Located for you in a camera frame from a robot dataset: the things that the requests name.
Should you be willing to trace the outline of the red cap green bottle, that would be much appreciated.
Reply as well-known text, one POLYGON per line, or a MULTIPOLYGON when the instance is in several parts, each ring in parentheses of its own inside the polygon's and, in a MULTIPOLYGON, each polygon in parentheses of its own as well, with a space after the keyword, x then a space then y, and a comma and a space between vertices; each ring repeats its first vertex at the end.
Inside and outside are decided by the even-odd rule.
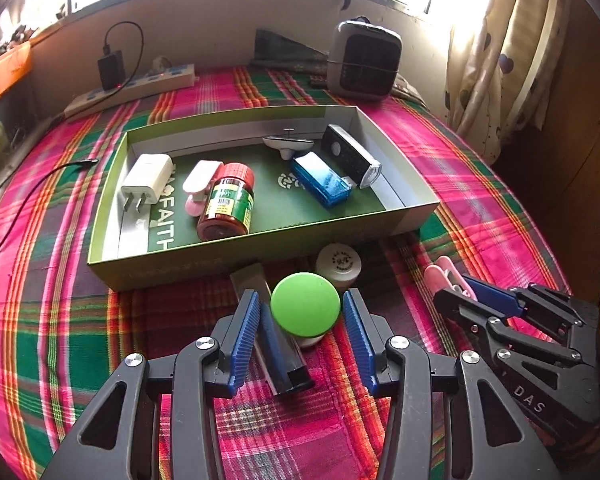
POLYGON ((224 164, 211 179, 204 209, 197 221, 203 242, 250 232, 254 206, 254 173, 242 162, 224 164))

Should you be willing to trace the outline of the black silver flashlight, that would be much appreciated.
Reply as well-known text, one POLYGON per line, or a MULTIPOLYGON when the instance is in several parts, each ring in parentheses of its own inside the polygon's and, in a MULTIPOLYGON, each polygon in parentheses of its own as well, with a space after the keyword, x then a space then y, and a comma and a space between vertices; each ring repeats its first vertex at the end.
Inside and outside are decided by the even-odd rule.
POLYGON ((338 125, 326 127, 321 148, 358 188, 370 188, 381 175, 381 162, 338 125))

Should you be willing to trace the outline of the dark folded cloth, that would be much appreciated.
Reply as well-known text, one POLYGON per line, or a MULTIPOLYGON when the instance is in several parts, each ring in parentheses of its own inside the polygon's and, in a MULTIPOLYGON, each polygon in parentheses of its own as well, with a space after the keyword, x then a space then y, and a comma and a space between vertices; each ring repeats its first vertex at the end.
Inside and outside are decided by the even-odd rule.
POLYGON ((249 65, 268 70, 325 76, 327 55, 277 32, 257 29, 249 65))

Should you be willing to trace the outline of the dark rectangular bar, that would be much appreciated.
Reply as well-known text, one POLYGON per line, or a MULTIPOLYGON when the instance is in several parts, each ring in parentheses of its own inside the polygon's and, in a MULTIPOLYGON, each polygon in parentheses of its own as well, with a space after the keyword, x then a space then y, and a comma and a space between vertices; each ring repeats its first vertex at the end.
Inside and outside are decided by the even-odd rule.
POLYGON ((233 272, 230 280, 238 298, 247 289, 259 295, 260 323, 254 351, 274 396, 289 396, 311 389, 315 382, 300 347, 273 318, 271 291, 260 263, 233 272))

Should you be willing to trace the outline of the white power strip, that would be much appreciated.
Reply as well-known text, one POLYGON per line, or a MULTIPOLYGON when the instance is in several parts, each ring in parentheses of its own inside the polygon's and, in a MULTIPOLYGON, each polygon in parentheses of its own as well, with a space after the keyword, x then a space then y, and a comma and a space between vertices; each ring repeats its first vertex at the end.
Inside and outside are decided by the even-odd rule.
POLYGON ((131 80, 122 89, 102 89, 77 96, 64 109, 64 117, 80 118, 90 113, 106 110, 130 101, 137 101, 156 94, 189 88, 196 82, 194 64, 169 67, 162 73, 145 75, 131 80))

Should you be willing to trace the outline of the cream heart curtain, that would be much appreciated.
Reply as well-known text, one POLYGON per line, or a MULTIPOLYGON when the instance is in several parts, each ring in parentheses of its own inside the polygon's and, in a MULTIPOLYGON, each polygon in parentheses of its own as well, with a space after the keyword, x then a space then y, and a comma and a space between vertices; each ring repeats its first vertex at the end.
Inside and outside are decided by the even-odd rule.
POLYGON ((542 125, 570 0, 449 0, 448 125, 493 164, 528 124, 542 125))

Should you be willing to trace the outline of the grey space heater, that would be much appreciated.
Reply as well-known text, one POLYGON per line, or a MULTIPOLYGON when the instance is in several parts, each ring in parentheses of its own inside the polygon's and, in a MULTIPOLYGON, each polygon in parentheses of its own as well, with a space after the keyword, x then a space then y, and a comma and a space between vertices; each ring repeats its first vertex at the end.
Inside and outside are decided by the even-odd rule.
POLYGON ((340 22, 327 55, 327 89, 345 98, 385 99, 396 82, 402 38, 366 16, 340 22))

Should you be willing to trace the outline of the green cardboard box tray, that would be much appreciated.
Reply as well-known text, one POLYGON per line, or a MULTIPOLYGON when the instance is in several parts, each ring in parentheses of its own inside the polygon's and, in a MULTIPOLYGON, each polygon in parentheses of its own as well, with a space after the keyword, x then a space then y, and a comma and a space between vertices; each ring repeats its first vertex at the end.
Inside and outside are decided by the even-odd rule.
POLYGON ((419 229, 440 200, 400 148, 355 106, 278 106, 227 110, 135 128, 122 136, 102 189, 87 264, 122 290, 233 271, 256 261, 355 245, 419 229), (381 164, 378 179, 330 209, 302 188, 263 140, 284 129, 321 140, 338 125, 381 164), (158 202, 128 204, 122 185, 140 156, 165 154, 174 168, 158 202), (246 235, 204 242, 185 211, 184 180, 201 160, 242 162, 254 173, 254 205, 246 235))

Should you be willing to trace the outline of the white charger plug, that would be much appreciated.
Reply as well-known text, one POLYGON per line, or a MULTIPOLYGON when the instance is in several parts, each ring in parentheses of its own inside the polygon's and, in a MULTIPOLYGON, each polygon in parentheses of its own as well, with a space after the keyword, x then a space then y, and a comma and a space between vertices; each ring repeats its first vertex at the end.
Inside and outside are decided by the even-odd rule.
POLYGON ((137 211, 144 205, 158 203, 172 170, 169 155, 141 154, 122 181, 123 210, 128 211, 132 203, 137 211))

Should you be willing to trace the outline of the green mushroom suction holder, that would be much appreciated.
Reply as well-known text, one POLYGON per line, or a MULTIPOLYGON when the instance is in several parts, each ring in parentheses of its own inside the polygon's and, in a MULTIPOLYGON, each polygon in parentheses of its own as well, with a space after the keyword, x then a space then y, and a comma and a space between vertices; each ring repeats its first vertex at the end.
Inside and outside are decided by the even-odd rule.
POLYGON ((341 300, 335 286, 321 275, 299 272, 286 276, 271 294, 275 322, 300 348, 317 344, 337 322, 341 300))

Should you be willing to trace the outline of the black power adapter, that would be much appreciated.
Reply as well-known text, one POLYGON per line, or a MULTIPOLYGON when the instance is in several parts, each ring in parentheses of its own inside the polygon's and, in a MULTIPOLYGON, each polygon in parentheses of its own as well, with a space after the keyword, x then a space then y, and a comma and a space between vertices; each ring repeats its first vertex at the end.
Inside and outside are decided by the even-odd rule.
POLYGON ((98 60, 97 65, 102 90, 114 90, 124 84, 125 71, 121 50, 106 51, 98 60))

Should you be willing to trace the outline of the orange storage bin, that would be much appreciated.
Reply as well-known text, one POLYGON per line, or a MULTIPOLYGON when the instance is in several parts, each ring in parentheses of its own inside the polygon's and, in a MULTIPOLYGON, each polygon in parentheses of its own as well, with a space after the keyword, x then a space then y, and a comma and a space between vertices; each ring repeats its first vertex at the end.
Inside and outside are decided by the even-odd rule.
POLYGON ((29 41, 0 56, 0 97, 33 68, 29 41))

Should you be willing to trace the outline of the blue transparent usb device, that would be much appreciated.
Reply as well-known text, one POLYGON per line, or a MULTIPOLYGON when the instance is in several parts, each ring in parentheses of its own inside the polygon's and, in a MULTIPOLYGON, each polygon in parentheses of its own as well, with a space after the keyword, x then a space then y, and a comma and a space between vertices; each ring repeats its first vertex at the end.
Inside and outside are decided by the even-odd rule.
POLYGON ((351 195, 351 185, 314 152, 294 157, 290 166, 297 180, 325 208, 342 204, 351 195))

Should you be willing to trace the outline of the plaid bed blanket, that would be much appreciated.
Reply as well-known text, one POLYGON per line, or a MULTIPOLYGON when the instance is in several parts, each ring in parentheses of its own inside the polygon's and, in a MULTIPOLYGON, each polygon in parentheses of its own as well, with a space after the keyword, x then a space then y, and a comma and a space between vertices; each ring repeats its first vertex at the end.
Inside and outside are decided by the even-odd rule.
MULTIPOLYGON (((120 361, 177 352, 230 313, 230 279, 112 292, 87 267, 99 195, 129 130, 182 116, 273 105, 328 104, 305 76, 245 67, 203 74, 189 89, 135 101, 51 131, 0 200, 0 453, 34 479, 120 361)), ((515 195, 451 130, 420 107, 389 100, 366 113, 411 159, 440 200, 416 233, 358 248, 358 288, 393 330, 434 353, 467 347, 422 281, 448 256, 502 287, 566 280, 515 195)), ((297 404, 272 395, 254 368, 233 400, 215 405, 231 479, 371 479, 388 404, 360 382, 336 327, 306 354, 315 385, 297 404)))

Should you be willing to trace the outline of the white round jar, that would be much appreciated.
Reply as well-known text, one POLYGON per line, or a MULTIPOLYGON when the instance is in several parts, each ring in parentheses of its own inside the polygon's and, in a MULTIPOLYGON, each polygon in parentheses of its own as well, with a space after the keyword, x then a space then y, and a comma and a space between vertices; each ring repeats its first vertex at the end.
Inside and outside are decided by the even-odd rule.
POLYGON ((358 253, 345 244, 329 244, 317 255, 315 272, 336 288, 348 288, 362 271, 362 260, 358 253))

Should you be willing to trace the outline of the pink clip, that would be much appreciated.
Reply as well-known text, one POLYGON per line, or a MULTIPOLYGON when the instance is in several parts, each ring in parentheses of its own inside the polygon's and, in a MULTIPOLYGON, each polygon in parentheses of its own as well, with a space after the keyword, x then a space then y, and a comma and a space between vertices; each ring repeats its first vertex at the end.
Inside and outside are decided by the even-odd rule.
POLYGON ((441 256, 434 263, 427 266, 424 271, 424 280, 428 290, 433 295, 439 290, 448 288, 472 300, 477 299, 471 286, 448 256, 441 256))
POLYGON ((182 189, 187 195, 186 214, 198 218, 204 211, 216 175, 224 164, 219 160, 201 159, 186 177, 182 189))

